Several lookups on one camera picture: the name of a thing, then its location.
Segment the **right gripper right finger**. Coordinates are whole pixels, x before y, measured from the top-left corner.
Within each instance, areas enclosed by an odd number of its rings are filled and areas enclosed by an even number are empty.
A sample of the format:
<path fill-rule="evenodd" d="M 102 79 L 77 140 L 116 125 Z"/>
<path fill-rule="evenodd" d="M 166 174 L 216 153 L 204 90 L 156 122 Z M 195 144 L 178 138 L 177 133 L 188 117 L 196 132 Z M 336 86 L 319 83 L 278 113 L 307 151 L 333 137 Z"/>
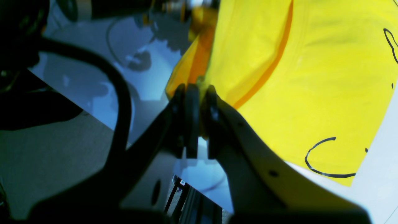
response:
<path fill-rule="evenodd" d="M 286 164 L 209 86 L 203 108 L 208 156 L 227 175 L 230 223 L 370 224 L 367 212 Z"/>

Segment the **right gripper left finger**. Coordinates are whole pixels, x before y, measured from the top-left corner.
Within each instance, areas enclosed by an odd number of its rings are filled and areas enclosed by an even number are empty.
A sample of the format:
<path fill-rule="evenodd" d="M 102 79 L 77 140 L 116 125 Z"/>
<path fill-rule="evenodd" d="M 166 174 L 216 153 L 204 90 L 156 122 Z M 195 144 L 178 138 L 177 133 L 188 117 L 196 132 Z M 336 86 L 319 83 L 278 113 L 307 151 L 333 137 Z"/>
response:
<path fill-rule="evenodd" d="M 168 223 L 167 194 L 177 159 L 197 158 L 200 93 L 179 85 L 167 107 L 141 137 L 103 169 L 64 192 L 36 204 L 29 224 Z"/>

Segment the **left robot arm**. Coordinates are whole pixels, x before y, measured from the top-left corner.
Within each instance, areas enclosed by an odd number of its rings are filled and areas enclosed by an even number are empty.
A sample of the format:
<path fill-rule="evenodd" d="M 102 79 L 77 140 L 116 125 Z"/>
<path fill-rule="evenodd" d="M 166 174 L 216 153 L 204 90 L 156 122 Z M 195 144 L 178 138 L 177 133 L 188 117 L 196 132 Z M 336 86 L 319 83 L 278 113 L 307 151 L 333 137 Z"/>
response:
<path fill-rule="evenodd" d="M 99 20 L 109 17 L 138 15 L 145 26 L 151 12 L 160 22 L 168 17 L 186 21 L 194 18 L 193 10 L 200 6 L 219 6 L 218 0 L 58 0 L 58 6 L 70 21 Z M 48 0 L 1 1 L 1 71 L 27 73 L 27 68 L 39 62 L 40 38 L 50 11 Z M 29 112 L 33 106 L 8 109 L 1 106 L 1 130 L 16 130 L 62 121 L 46 118 L 40 112 Z"/>

